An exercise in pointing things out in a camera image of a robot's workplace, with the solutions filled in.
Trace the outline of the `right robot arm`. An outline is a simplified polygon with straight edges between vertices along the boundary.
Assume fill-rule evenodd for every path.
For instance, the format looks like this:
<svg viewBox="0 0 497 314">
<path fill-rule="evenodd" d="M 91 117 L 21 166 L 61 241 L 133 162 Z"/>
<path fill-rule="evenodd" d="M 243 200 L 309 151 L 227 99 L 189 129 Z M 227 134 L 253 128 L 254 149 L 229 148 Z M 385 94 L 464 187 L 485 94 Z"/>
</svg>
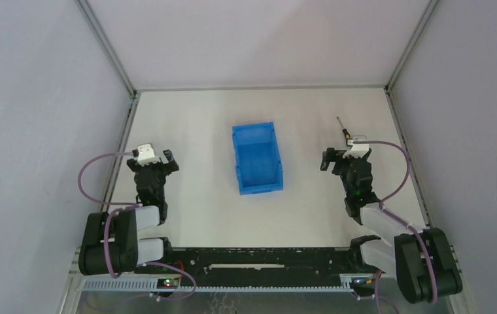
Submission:
<svg viewBox="0 0 497 314">
<path fill-rule="evenodd" d="M 347 150 L 327 148 L 320 165 L 323 171 L 333 165 L 332 174 L 341 179 L 348 216 L 374 231 L 351 241 L 356 263 L 393 275 L 411 304 L 461 293 L 464 284 L 445 232 L 415 226 L 386 206 L 373 191 L 370 155 L 367 141 Z"/>
</svg>

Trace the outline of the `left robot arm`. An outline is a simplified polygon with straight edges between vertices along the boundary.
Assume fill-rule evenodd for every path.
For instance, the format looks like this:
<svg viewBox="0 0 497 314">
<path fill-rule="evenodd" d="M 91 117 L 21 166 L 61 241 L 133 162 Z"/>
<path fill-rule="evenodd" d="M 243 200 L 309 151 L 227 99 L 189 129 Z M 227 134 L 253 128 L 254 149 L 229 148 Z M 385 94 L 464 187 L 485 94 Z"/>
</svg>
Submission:
<svg viewBox="0 0 497 314">
<path fill-rule="evenodd" d="M 179 165 L 170 150 L 163 155 L 164 159 L 155 155 L 149 144 L 125 153 L 134 174 L 135 201 L 114 202 L 113 211 L 88 215 L 78 258 L 81 274 L 117 278 L 171 255 L 166 237 L 143 239 L 139 235 L 167 220 L 166 178 L 178 171 Z"/>
</svg>

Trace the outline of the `black yellow screwdriver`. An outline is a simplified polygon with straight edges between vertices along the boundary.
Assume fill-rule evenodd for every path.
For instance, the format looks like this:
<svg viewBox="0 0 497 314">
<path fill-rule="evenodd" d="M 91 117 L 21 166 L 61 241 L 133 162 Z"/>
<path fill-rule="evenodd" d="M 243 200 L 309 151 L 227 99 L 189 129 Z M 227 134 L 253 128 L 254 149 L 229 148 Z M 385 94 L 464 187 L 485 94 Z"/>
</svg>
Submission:
<svg viewBox="0 0 497 314">
<path fill-rule="evenodd" d="M 336 116 L 336 119 L 340 125 L 340 128 L 341 128 L 341 132 L 345 138 L 346 141 L 348 140 L 351 140 L 352 139 L 352 135 L 349 133 L 348 129 L 345 127 L 345 125 L 343 124 L 343 122 L 341 121 L 340 117 L 339 116 Z"/>
</svg>

